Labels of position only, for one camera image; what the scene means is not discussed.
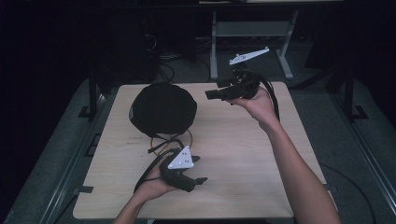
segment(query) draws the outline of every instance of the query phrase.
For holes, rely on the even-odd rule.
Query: table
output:
[[[325,184],[286,85],[281,82],[273,85],[286,132]],[[191,178],[206,176],[208,180],[191,193],[177,190],[146,203],[138,217],[293,217],[270,142],[257,121],[240,106],[207,100],[205,91],[216,89],[214,83],[179,86],[198,104],[196,118],[190,127],[191,154],[201,159],[185,175]],[[79,194],[74,209],[76,218],[116,217],[132,196],[135,183],[154,160],[155,155],[147,153],[150,138],[128,119],[130,106],[144,87],[120,87],[83,184],[93,190]],[[189,134],[183,134],[180,140],[187,145]]]

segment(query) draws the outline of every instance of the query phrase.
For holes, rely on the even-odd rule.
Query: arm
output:
[[[159,165],[148,174],[147,179],[156,178],[161,175]],[[165,193],[176,188],[167,185],[163,180],[154,179],[144,182],[134,193],[127,204],[122,208],[114,220],[114,224],[134,224],[137,215],[143,205],[149,200],[163,196]]]
[[[229,103],[244,107],[268,134],[288,200],[297,221],[299,223],[341,223],[329,193],[304,162],[277,120],[268,92],[259,88],[258,93],[252,99],[239,98]]]

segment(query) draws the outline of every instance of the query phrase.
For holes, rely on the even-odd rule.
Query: hand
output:
[[[277,120],[270,95],[262,87],[259,87],[257,94],[251,99],[237,98],[227,102],[244,107],[264,130],[270,123]]]
[[[163,196],[165,193],[176,190],[172,186],[167,185],[162,179],[153,179],[161,176],[160,164],[158,164],[148,173],[147,180],[140,185],[133,197],[136,197],[140,202],[146,202]]]

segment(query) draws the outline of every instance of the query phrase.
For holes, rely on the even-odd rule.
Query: white triangular marker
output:
[[[194,166],[194,163],[192,163],[190,147],[185,146],[171,161],[171,163],[169,163],[168,169],[186,169],[191,168],[192,166]]]

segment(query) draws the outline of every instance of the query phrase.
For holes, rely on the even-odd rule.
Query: forearm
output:
[[[299,223],[340,223],[332,198],[278,121],[266,126],[291,209]]]
[[[129,200],[127,204],[122,208],[120,213],[114,220],[114,224],[134,224],[140,209],[143,207],[145,202],[141,202],[134,198],[134,196]]]

